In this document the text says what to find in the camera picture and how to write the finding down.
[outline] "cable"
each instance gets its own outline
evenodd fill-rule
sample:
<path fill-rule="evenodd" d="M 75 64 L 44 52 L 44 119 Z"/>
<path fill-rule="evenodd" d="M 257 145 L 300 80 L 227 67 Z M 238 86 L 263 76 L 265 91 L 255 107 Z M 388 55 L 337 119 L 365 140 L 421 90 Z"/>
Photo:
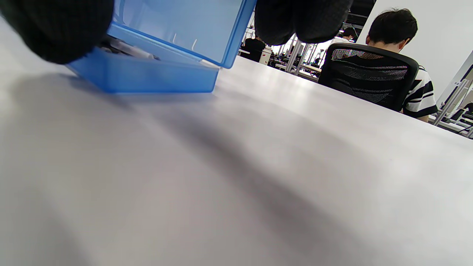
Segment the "cable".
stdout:
<path fill-rule="evenodd" d="M 471 126 L 469 126 L 469 127 L 466 127 L 466 128 L 464 128 L 464 129 L 462 129 L 462 130 L 460 130 L 460 131 L 458 131 L 458 132 L 455 132 L 455 134 L 460 134 L 462 131 L 465 131 L 465 130 L 470 129 L 470 128 L 472 128 L 472 127 L 473 127 L 473 125 L 471 125 Z"/>

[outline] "black hair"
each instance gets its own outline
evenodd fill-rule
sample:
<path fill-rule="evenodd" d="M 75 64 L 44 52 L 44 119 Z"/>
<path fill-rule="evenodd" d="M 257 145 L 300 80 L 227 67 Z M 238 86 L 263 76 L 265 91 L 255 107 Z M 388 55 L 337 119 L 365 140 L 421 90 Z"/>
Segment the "black hair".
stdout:
<path fill-rule="evenodd" d="M 393 9 L 386 11 L 373 21 L 368 36 L 374 43 L 398 44 L 417 33 L 417 20 L 409 9 Z"/>
<path fill-rule="evenodd" d="M 343 37 L 350 37 L 350 36 L 356 37 L 356 32 L 352 28 L 346 28 L 343 32 Z"/>

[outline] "chair backrest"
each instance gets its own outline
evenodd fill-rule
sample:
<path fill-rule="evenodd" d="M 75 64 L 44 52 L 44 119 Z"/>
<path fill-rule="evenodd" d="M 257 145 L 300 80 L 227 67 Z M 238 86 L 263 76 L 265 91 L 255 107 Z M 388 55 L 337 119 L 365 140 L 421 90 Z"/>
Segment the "chair backrest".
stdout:
<path fill-rule="evenodd" d="M 319 84 L 400 111 L 419 65 L 407 56 L 360 44 L 333 44 Z"/>

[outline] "white wall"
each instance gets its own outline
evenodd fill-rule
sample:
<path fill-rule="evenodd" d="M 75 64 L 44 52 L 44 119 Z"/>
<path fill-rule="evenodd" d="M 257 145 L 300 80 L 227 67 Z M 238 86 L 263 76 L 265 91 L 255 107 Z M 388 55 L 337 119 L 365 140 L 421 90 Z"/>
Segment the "white wall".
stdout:
<path fill-rule="evenodd" d="M 445 102 L 450 96 L 450 93 L 455 89 L 457 85 L 455 82 L 460 82 L 466 72 L 470 69 L 471 65 L 473 65 L 473 52 L 471 52 L 470 56 L 466 59 L 463 65 L 460 67 L 460 70 L 456 73 L 450 83 L 447 85 L 447 88 L 444 90 L 442 95 L 437 95 L 437 105 L 440 105 L 442 102 Z"/>
<path fill-rule="evenodd" d="M 377 0 L 358 43 L 365 43 L 375 17 L 390 8 L 410 9 L 416 17 L 419 31 L 401 53 L 427 69 L 439 98 L 472 51 L 473 1 Z"/>

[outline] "blue plastic box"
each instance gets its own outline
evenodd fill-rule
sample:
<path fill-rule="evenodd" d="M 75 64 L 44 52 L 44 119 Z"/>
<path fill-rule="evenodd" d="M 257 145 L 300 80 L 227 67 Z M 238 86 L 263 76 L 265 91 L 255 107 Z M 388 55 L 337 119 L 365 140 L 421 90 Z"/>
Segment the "blue plastic box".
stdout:
<path fill-rule="evenodd" d="M 212 92 L 231 68 L 256 0 L 116 0 L 109 35 L 159 60 L 96 48 L 69 67 L 108 93 Z"/>

